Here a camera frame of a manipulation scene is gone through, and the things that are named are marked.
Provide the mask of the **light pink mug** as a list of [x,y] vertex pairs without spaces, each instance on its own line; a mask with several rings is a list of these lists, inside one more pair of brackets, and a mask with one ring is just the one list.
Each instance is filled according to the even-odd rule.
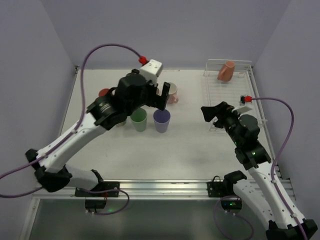
[[170,84],[170,88],[169,88],[169,92],[168,92],[167,103],[168,104],[178,103],[178,101],[179,101],[179,98],[177,96],[178,87],[173,82],[169,82],[169,84]]

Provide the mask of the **lavender plastic cup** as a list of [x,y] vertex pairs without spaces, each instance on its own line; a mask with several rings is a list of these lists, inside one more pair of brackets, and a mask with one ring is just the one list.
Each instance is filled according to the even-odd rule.
[[153,121],[155,129],[158,133],[165,133],[168,129],[171,119],[171,114],[168,110],[156,110],[153,113]]

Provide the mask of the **light green plastic cup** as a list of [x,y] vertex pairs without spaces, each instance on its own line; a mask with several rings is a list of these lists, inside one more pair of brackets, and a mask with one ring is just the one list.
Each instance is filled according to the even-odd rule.
[[130,116],[133,127],[137,132],[143,132],[147,127],[147,112],[143,108],[136,109]]

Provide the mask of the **cream floral mug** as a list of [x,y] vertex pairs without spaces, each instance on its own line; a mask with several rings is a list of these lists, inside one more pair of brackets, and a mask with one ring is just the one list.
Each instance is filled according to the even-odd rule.
[[124,126],[126,123],[127,123],[127,121],[125,120],[125,121],[123,121],[123,122],[118,123],[118,124],[116,125],[116,127],[122,127],[122,126]]

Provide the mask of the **salmon pink plastic cup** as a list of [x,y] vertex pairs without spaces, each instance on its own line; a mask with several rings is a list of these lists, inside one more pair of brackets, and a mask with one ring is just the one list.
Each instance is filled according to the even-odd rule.
[[103,88],[102,90],[99,91],[98,96],[103,97],[109,92],[109,88]]

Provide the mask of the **orange mug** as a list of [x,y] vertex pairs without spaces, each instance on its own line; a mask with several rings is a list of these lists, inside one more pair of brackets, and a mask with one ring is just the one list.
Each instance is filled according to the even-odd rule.
[[234,74],[236,64],[233,61],[227,61],[219,70],[217,79],[223,82],[229,82]]

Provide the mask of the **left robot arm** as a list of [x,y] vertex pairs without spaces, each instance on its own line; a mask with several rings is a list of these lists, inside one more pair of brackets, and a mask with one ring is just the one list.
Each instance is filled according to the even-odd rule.
[[164,110],[170,84],[165,82],[161,95],[158,95],[157,80],[161,72],[158,67],[133,69],[119,80],[116,87],[97,97],[59,138],[40,150],[29,149],[25,156],[42,188],[49,193],[64,187],[93,193],[104,191],[104,180],[97,170],[80,170],[67,162],[93,139],[124,122],[138,108],[148,106]]

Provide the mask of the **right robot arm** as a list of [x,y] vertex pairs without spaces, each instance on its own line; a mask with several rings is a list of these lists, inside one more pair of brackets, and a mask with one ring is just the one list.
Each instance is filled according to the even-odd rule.
[[256,192],[241,171],[224,176],[227,195],[240,197],[255,213],[269,240],[309,240],[318,230],[313,219],[307,219],[296,207],[274,170],[272,160],[259,142],[258,119],[244,105],[234,107],[223,101],[216,106],[203,106],[206,122],[216,119],[214,126],[223,129],[235,144],[235,156],[254,179]]

